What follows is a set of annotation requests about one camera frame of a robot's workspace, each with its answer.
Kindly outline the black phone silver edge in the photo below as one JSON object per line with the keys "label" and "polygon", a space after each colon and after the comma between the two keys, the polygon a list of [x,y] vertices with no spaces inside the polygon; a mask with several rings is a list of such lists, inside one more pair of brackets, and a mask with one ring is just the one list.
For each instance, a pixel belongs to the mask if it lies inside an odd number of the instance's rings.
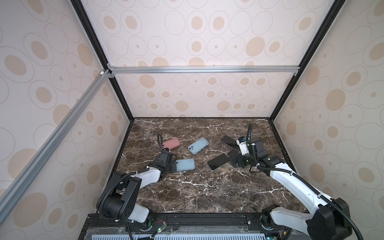
{"label": "black phone silver edge", "polygon": [[220,168],[224,164],[228,163],[230,161],[229,157],[226,154],[221,154],[212,160],[208,161],[207,164],[210,167],[212,171]]}

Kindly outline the light blue phone case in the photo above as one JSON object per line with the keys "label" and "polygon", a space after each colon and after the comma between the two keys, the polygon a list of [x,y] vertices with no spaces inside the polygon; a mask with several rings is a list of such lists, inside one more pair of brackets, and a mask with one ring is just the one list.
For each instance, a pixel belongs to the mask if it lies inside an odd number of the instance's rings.
{"label": "light blue phone case", "polygon": [[196,155],[202,149],[209,145],[209,142],[205,138],[200,138],[193,144],[191,144],[188,149],[193,155]]}
{"label": "light blue phone case", "polygon": [[194,159],[176,160],[177,172],[194,170],[196,167]]}

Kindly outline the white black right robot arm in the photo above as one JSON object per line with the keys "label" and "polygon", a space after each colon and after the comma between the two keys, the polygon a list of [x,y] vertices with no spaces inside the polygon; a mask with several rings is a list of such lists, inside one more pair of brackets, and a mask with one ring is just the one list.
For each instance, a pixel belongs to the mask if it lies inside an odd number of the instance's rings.
{"label": "white black right robot arm", "polygon": [[344,240],[352,234],[362,239],[344,200],[323,193],[299,176],[281,158],[269,155],[261,140],[252,142],[242,137],[231,139],[227,144],[233,148],[229,157],[234,167],[257,168],[283,185],[308,210],[307,213],[301,213],[280,205],[271,205],[263,209],[261,214],[265,230],[284,226],[306,234],[313,240]]}

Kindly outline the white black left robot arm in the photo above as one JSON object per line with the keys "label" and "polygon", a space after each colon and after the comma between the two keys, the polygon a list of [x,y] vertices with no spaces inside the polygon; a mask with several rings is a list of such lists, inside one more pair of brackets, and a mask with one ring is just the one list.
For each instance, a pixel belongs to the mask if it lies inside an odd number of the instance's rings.
{"label": "white black left robot arm", "polygon": [[152,211],[137,203],[140,189],[159,182],[176,169],[173,154],[168,148],[141,171],[124,173],[116,171],[97,202],[97,210],[103,219],[137,222],[150,226]]}

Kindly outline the black phone white edge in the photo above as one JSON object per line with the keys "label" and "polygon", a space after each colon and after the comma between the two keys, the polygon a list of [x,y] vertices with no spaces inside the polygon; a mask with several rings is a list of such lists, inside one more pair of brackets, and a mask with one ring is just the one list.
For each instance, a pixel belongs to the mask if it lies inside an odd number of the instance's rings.
{"label": "black phone white edge", "polygon": [[229,158],[231,158],[233,155],[237,155],[239,152],[237,150],[232,149],[230,152],[227,153]]}

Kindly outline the black phone purple edge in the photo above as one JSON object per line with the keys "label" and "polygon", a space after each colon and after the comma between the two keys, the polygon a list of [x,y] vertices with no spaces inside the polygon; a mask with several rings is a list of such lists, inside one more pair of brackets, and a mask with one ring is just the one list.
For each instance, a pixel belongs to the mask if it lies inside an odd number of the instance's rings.
{"label": "black phone purple edge", "polygon": [[227,135],[224,135],[221,139],[221,142],[229,147],[231,147],[232,149],[236,150],[236,151],[239,151],[240,150],[240,147],[239,145],[237,144],[236,140],[230,138],[229,136]]}

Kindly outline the pink phone case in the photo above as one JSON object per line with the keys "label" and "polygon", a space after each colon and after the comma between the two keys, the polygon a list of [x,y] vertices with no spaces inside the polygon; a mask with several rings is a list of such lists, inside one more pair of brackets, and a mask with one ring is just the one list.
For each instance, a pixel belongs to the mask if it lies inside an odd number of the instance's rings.
{"label": "pink phone case", "polygon": [[181,145],[181,142],[178,138],[172,138],[163,143],[163,149],[167,148],[169,150],[175,149]]}

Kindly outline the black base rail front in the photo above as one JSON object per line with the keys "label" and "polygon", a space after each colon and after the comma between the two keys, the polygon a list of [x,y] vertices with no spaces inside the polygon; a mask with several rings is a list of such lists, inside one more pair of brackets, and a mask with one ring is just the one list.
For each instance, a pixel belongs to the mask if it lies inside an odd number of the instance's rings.
{"label": "black base rail front", "polygon": [[295,240],[303,235],[284,226],[267,228],[259,213],[153,214],[152,224],[88,215],[80,240]]}

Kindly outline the aluminium rail back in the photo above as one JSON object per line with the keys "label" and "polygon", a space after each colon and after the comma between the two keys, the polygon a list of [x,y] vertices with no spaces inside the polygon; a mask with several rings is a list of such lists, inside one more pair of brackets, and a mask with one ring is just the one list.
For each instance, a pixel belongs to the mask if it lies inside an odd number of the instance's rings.
{"label": "aluminium rail back", "polygon": [[112,74],[297,73],[299,66],[111,67]]}

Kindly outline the aluminium rail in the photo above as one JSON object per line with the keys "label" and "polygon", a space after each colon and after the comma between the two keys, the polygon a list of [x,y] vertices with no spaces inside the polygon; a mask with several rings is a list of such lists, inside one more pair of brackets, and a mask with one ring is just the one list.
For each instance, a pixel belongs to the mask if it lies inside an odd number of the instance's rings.
{"label": "aluminium rail", "polygon": [[112,74],[297,73],[299,66],[111,67]]}
{"label": "aluminium rail", "polygon": [[111,73],[111,70],[105,69],[103,70],[103,73],[94,80],[87,91],[76,102],[74,107],[70,109],[64,120],[59,124],[55,131],[52,132],[47,141],[7,189],[4,196],[1,198],[1,225],[4,224],[12,210],[16,207],[22,196],[31,186],[85,108],[94,98],[97,91],[111,76]]}

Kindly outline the aluminium rail left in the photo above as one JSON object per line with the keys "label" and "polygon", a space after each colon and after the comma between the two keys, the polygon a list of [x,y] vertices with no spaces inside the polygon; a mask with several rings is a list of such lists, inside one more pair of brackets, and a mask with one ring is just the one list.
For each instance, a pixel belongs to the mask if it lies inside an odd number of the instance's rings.
{"label": "aluminium rail left", "polygon": [[70,109],[64,120],[59,124],[55,131],[52,132],[47,141],[7,189],[4,196],[1,198],[1,225],[4,224],[12,210],[16,207],[22,196],[31,186],[85,108],[94,98],[97,91],[111,76],[111,73],[111,70],[105,69],[103,70],[103,73],[94,80],[87,91],[76,102],[74,107]]}

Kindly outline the black corner frame post right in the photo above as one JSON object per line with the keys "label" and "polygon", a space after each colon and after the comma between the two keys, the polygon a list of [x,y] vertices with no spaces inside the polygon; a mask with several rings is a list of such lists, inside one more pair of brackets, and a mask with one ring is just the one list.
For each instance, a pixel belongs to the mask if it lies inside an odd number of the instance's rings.
{"label": "black corner frame post right", "polygon": [[322,23],[320,25],[320,28],[318,29],[317,33],[315,34],[314,39],[312,40],[311,44],[309,45],[309,48],[307,49],[303,59],[301,60],[301,62],[299,64],[300,68],[299,68],[298,72],[295,75],[293,75],[293,77],[289,81],[288,86],[286,87],[286,89],[283,92],[283,95],[281,96],[277,106],[275,107],[274,111],[272,112],[272,114],[270,116],[270,122],[273,122],[277,118],[283,105],[285,104],[289,95],[293,91],[299,78],[304,73],[304,70],[306,69],[307,65],[310,63],[316,50],[320,46],[321,42],[323,41],[324,37],[326,36],[327,32],[331,28],[331,25],[333,24],[334,20],[336,19],[337,15],[339,14],[340,10],[342,9],[342,7],[345,3],[346,3],[346,0],[336,0],[331,5],[330,10],[326,14],[324,20],[322,21]]}

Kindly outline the black corner frame post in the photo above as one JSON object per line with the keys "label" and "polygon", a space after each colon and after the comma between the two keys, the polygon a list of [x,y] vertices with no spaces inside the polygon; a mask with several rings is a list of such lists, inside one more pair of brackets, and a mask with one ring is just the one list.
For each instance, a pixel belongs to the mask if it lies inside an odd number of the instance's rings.
{"label": "black corner frame post", "polygon": [[[70,0],[72,6],[74,7],[75,13],[77,17],[79,18],[82,27],[84,28],[84,31],[98,57],[98,60],[100,61],[103,69],[105,70],[111,70],[109,61],[105,55],[105,52],[103,50],[103,47],[101,45],[101,42],[99,41],[99,38],[97,37],[97,34],[92,26],[92,23],[90,21],[90,18],[88,17],[88,14],[86,13],[86,9],[80,0]],[[110,77],[109,78],[110,83],[119,99],[120,104],[123,107],[123,110],[125,111],[129,121],[133,121],[134,117],[133,114],[127,104],[127,101],[123,95],[122,89],[120,85],[118,84],[118,81],[116,77]]]}
{"label": "black corner frame post", "polygon": [[336,19],[337,15],[339,14],[340,10],[342,9],[342,7],[345,3],[346,3],[346,0],[336,0],[331,5],[330,10],[326,14],[324,20],[322,21],[322,23],[320,25],[320,28],[318,29],[317,33],[315,34],[314,39],[312,40],[311,44],[309,45],[309,48],[307,49],[303,59],[301,60],[301,62],[299,64],[300,68],[299,68],[298,72],[295,75],[293,75],[293,77],[289,81],[288,86],[286,87],[286,89],[283,92],[283,95],[281,96],[277,106],[275,107],[274,111],[272,112],[272,114],[270,116],[270,122],[273,122],[277,118],[283,105],[285,104],[289,95],[293,91],[299,78],[304,73],[304,70],[306,69],[307,65],[310,63],[316,50],[320,46],[321,42],[323,41],[324,37],[326,36],[327,32],[331,28],[331,25],[333,24],[334,20]]}

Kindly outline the black corner frame post left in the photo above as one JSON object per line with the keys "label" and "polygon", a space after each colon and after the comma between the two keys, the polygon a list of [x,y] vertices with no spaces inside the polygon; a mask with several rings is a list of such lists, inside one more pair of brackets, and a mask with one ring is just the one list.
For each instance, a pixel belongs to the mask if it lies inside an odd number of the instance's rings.
{"label": "black corner frame post left", "polygon": [[[103,47],[101,45],[101,42],[99,41],[99,38],[97,37],[97,34],[92,26],[92,23],[90,21],[90,18],[88,17],[88,14],[86,13],[86,9],[80,0],[70,0],[72,6],[74,7],[75,13],[77,17],[79,18],[82,27],[84,28],[84,31],[98,57],[98,60],[100,61],[103,69],[105,70],[111,70],[109,61],[105,55],[105,52],[103,50]],[[118,81],[116,77],[110,77],[109,78],[110,83],[119,99],[120,104],[123,107],[123,110],[125,111],[129,121],[133,121],[134,117],[133,114],[127,104],[127,101],[123,95],[122,89],[120,85],[118,84]]]}

